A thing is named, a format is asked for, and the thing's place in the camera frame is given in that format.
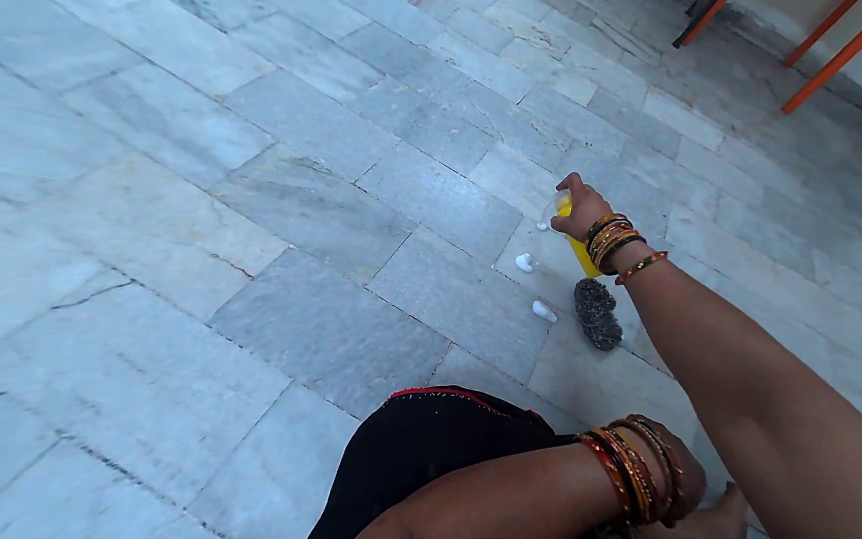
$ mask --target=hand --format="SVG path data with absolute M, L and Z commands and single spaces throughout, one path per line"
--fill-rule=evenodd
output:
M 557 191 L 564 189 L 571 190 L 571 214 L 551 217 L 551 227 L 583 242 L 594 222 L 614 211 L 600 193 L 584 184 L 578 173 L 568 174 L 557 184 Z

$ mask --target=white foam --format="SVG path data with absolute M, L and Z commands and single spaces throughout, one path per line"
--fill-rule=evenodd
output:
M 554 312 L 551 311 L 551 309 L 549 309 L 547 305 L 544 305 L 540 301 L 534 301 L 531 305 L 531 309 L 535 314 L 544 318 L 546 321 L 550 323 L 557 322 L 557 314 L 554 314 Z

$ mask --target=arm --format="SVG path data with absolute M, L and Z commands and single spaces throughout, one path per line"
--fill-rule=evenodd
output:
M 582 238 L 610 213 L 571 173 L 574 199 L 553 227 Z M 653 253 L 627 245 L 625 270 Z M 673 263 L 627 285 L 654 347 L 693 403 L 727 469 L 775 538 L 862 537 L 862 415 L 759 325 Z

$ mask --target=orange metal frame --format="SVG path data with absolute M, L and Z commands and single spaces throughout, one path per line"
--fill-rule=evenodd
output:
M 687 35 L 682 44 L 684 46 L 689 45 L 694 38 L 697 37 L 697 34 L 707 26 L 707 23 L 710 22 L 713 16 L 720 11 L 722 7 L 724 7 L 726 2 L 727 0 L 716 0 L 710 10 L 707 11 L 703 18 L 700 19 L 700 22 L 698 22 L 693 30 Z M 818 26 L 816 30 L 814 30 L 813 33 L 803 43 L 801 43 L 796 50 L 794 50 L 794 52 L 790 53 L 790 55 L 781 62 L 781 64 L 785 67 L 792 66 L 801 58 L 801 56 L 810 50 L 810 47 L 817 42 L 817 39 L 820 39 L 824 33 L 827 33 L 827 30 L 830 30 L 831 27 L 856 3 L 857 0 L 844 0 L 843 3 L 841 3 L 840 6 L 838 6 L 837 9 L 835 9 L 833 13 L 824 20 L 824 22 L 820 23 L 820 26 Z M 784 104 L 781 108 L 784 114 L 790 114 L 796 110 L 798 106 L 807 101 L 814 92 L 827 83 L 831 77 L 836 75 L 836 73 L 861 50 L 862 30 L 860 30 L 860 32 L 856 34 L 856 37 L 851 39 L 851 42 L 847 43 L 847 45 L 844 46 L 837 55 L 833 56 L 831 61 L 827 62 L 827 65 L 825 65 L 823 69 L 813 77 L 813 79 L 808 81 L 808 83 L 805 84 L 796 95 L 790 98 L 790 101 Z

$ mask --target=chair leg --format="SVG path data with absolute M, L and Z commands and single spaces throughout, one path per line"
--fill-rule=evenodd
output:
M 846 65 L 846 63 L 861 50 L 862 30 L 860 30 L 860 33 L 856 34 L 856 37 L 852 39 L 850 43 L 847 43 L 843 50 L 833 56 L 833 59 L 827 62 L 827 65 L 825 65 L 813 79 L 797 92 L 797 95 L 790 98 L 790 101 L 784 104 L 784 107 L 781 108 L 784 114 L 790 114 L 796 110 L 798 106 L 807 101 L 808 97 L 813 95 L 813 92 L 817 91 L 817 89 L 830 80 L 837 71 L 840 71 L 841 67 Z
M 833 13 L 831 13 L 824 22 L 820 23 L 817 30 L 814 30 L 813 33 L 794 50 L 794 52 L 790 53 L 790 55 L 781 62 L 781 64 L 784 67 L 790 67 L 796 63 L 801 56 L 805 55 L 807 51 L 810 50 L 810 47 L 817 42 L 817 39 L 820 39 L 824 33 L 827 33 L 827 30 L 830 30 L 831 27 L 840 20 L 840 17 L 844 16 L 844 14 L 849 11 L 856 2 L 857 0 L 844 0 L 842 4 L 837 6 L 837 9 L 833 10 Z

